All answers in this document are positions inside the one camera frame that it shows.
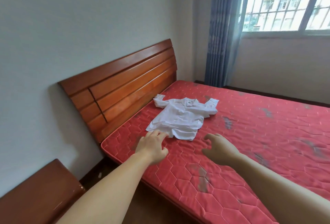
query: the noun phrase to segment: red mattress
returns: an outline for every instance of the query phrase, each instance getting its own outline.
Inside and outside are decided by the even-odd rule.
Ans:
[[[245,181],[218,166],[201,149],[203,137],[220,133],[239,151],[289,180],[330,200],[330,110],[292,101],[177,81],[164,100],[185,97],[205,103],[218,99],[218,113],[205,118],[196,138],[166,138],[169,155],[150,166],[143,180],[202,223],[266,224],[276,220]],[[101,147],[122,163],[162,111],[151,101],[106,138]]]

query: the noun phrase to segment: building window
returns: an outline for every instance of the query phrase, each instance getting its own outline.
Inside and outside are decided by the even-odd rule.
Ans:
[[[324,29],[330,29],[330,0],[247,1],[245,32]]]

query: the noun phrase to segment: hand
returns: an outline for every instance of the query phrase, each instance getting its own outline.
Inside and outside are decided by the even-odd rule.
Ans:
[[[241,156],[238,149],[220,134],[207,134],[204,140],[211,141],[211,149],[202,149],[203,154],[219,165],[233,166],[233,163]]]
[[[162,150],[162,142],[167,136],[166,133],[155,130],[153,132],[148,132],[146,137],[141,137],[139,143],[135,149],[135,153],[143,153],[149,156],[151,159],[151,164],[159,163],[168,154],[166,147]]]

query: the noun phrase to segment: curtain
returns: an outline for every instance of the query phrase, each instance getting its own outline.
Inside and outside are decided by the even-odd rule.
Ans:
[[[248,0],[212,0],[205,84],[228,85],[232,75]]]

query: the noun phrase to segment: white wall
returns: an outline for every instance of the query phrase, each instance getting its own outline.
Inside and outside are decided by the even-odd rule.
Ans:
[[[0,196],[59,158],[102,153],[56,82],[167,38],[192,80],[192,0],[0,0]]]
[[[211,0],[196,0],[195,79],[204,81]],[[231,86],[330,103],[330,38],[243,38]]]

